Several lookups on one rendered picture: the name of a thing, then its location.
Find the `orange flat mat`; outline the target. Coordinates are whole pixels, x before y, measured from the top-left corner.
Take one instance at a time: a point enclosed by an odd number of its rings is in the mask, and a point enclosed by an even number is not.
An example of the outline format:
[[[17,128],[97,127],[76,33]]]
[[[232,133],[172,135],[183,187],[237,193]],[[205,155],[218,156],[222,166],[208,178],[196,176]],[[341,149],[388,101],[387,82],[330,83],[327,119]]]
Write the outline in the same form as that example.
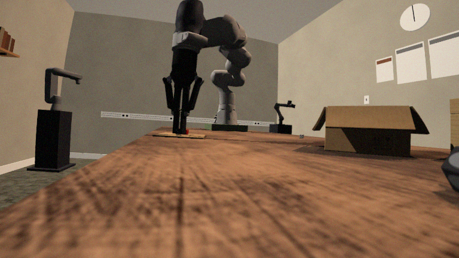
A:
[[[175,138],[186,138],[186,139],[204,139],[206,136],[205,134],[187,134],[186,136],[173,134],[173,133],[160,133],[160,134],[153,134],[152,136],[157,137],[175,137]]]

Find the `brown cardboard box with flaps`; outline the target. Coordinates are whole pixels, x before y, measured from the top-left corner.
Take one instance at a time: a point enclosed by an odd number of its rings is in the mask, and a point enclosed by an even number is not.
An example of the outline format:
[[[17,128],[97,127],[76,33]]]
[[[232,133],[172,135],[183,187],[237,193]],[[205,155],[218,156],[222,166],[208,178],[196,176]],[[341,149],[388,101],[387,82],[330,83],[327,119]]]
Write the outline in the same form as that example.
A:
[[[430,134],[413,106],[328,106],[312,130],[324,123],[326,151],[410,157],[411,134]]]

